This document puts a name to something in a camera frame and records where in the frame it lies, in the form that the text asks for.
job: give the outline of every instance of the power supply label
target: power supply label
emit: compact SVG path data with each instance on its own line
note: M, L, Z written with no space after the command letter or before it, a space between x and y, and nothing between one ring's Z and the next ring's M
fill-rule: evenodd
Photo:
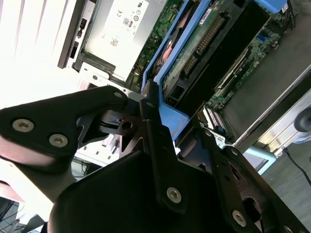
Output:
M133 40L148 5L145 0L114 0L102 32L104 43L118 47Z

